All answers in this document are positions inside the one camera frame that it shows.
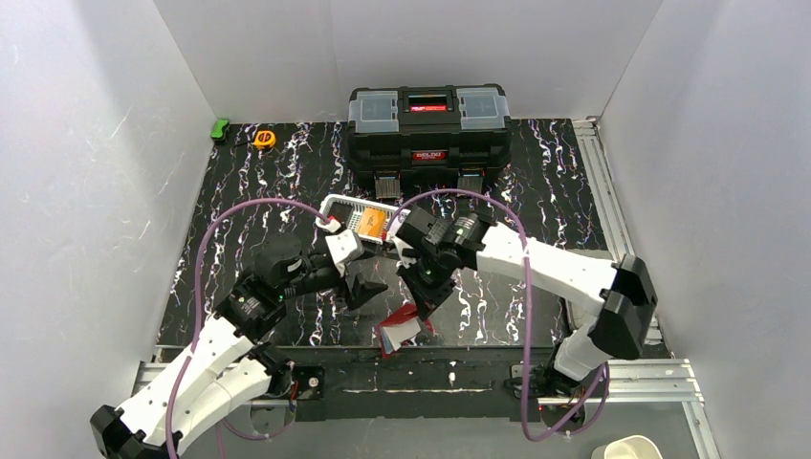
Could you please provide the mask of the red leather card holder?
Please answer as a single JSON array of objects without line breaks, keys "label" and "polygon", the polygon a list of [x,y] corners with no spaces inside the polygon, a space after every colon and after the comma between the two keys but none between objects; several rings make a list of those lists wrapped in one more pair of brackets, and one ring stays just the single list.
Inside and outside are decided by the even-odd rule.
[{"label": "red leather card holder", "polygon": [[384,359],[398,352],[407,341],[411,341],[426,328],[434,333],[435,328],[429,319],[421,319],[417,306],[406,303],[374,328],[375,336],[380,340]]}]

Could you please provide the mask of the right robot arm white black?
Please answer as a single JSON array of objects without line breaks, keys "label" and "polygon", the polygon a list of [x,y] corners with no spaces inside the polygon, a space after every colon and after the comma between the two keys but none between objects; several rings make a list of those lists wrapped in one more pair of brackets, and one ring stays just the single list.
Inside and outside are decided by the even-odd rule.
[{"label": "right robot arm white black", "polygon": [[475,212],[448,220],[422,208],[398,217],[385,240],[396,248],[398,275],[422,319],[448,299],[455,272],[497,273],[574,302],[587,314],[557,347],[548,375],[580,382],[606,361],[643,355],[658,296],[647,263],[636,255],[593,258],[521,237]]}]

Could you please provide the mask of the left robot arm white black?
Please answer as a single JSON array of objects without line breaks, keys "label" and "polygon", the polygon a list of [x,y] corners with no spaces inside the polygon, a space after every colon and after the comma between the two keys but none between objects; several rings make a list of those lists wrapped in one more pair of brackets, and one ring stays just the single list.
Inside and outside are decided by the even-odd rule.
[{"label": "left robot arm white black", "polygon": [[230,293],[189,345],[146,387],[118,406],[103,405],[90,426],[105,458],[180,455],[206,430],[256,397],[293,399],[294,362],[265,337],[287,315],[289,300],[331,290],[349,309],[386,291],[350,263],[375,251],[352,230],[326,235],[309,250],[292,234],[257,249]]}]

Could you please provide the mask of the white plastic basket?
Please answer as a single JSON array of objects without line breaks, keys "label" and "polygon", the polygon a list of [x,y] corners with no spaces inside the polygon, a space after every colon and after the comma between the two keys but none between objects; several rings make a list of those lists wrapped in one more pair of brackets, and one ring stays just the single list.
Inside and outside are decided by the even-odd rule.
[{"label": "white plastic basket", "polygon": [[[378,208],[386,212],[387,222],[385,224],[384,233],[381,239],[360,236],[357,233],[357,227],[361,214],[366,208]],[[372,200],[333,193],[327,195],[321,201],[319,210],[321,213],[338,220],[344,226],[354,231],[363,242],[382,245],[386,235],[386,225],[388,224],[392,214],[397,210],[397,207]]]}]

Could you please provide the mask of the black plastic toolbox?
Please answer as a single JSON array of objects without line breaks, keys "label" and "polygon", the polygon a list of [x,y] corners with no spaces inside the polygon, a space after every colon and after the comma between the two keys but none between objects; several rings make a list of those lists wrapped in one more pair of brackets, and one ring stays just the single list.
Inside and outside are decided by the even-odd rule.
[{"label": "black plastic toolbox", "polygon": [[408,186],[480,192],[511,162],[512,135],[495,83],[357,88],[341,150],[356,184],[380,199]]}]

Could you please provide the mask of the orange tape measure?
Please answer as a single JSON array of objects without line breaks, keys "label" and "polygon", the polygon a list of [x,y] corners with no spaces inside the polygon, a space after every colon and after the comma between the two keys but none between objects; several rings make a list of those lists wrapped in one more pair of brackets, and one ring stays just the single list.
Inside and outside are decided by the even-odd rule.
[{"label": "orange tape measure", "polygon": [[276,135],[272,130],[259,130],[256,132],[252,144],[259,149],[272,148],[276,144]]}]

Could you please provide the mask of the green small object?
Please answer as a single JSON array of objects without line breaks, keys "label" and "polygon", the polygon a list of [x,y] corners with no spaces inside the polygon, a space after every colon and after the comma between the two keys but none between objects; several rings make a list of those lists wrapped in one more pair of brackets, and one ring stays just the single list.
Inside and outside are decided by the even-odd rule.
[{"label": "green small object", "polygon": [[230,121],[228,119],[218,119],[209,133],[210,138],[215,143],[224,142],[229,133]]}]

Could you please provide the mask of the white cup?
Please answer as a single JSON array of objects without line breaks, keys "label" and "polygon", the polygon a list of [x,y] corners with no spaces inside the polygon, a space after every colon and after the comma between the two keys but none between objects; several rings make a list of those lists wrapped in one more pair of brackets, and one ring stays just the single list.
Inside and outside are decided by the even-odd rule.
[{"label": "white cup", "polygon": [[591,459],[662,459],[656,444],[643,435],[631,435],[595,448]]}]

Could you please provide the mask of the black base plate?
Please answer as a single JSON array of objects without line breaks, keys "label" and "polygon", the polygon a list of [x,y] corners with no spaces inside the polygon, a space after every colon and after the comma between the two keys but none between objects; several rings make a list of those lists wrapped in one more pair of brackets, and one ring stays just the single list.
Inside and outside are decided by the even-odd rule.
[{"label": "black base plate", "polygon": [[390,358],[372,347],[293,347],[300,373],[296,420],[520,417],[505,381],[520,372],[519,346],[408,346]]}]

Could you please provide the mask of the aluminium rail frame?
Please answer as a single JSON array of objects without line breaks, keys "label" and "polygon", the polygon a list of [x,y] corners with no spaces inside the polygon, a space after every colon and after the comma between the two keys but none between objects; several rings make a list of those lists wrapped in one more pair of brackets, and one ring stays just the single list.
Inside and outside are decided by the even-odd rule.
[{"label": "aluminium rail frame", "polygon": [[[611,235],[610,242],[610,255],[606,259],[617,261],[625,254],[636,255],[624,234]],[[547,364],[533,367],[523,357],[519,374],[505,381],[506,387],[512,390],[519,401],[521,421],[527,421],[533,416],[547,416],[552,408],[560,409],[559,418],[542,431],[543,438],[558,433],[573,435],[574,429],[568,426],[568,422],[588,403],[594,404],[597,409],[603,409],[609,402],[678,403],[683,406],[690,422],[697,454],[702,458],[717,456],[718,450],[704,412],[703,397],[688,361],[647,359],[643,350],[643,355],[637,360],[611,359],[592,370],[582,381],[566,382],[562,377],[550,376],[546,372],[562,341],[563,339],[555,347],[545,350],[545,355],[549,358]],[[146,387],[168,365],[169,363],[144,364],[140,368],[132,396]],[[243,404],[257,403],[265,408],[286,406],[295,418],[300,377],[295,365],[294,379],[298,383],[298,390],[291,400],[265,395]]]}]

